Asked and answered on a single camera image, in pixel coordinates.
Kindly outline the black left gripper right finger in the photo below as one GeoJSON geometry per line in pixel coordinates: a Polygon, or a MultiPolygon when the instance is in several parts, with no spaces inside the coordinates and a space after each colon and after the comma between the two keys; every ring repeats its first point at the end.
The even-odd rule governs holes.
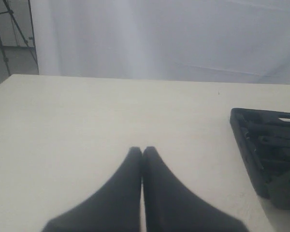
{"type": "Polygon", "coordinates": [[[246,232],[244,223],[203,201],[171,172],[155,147],[143,152],[149,232],[246,232]]]}

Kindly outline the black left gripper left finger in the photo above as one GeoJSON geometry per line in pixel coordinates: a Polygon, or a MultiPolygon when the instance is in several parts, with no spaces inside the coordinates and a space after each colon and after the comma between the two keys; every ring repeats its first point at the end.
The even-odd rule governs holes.
{"type": "Polygon", "coordinates": [[[48,221],[45,232],[138,232],[142,152],[131,147],[113,176],[92,196],[48,221]]]}

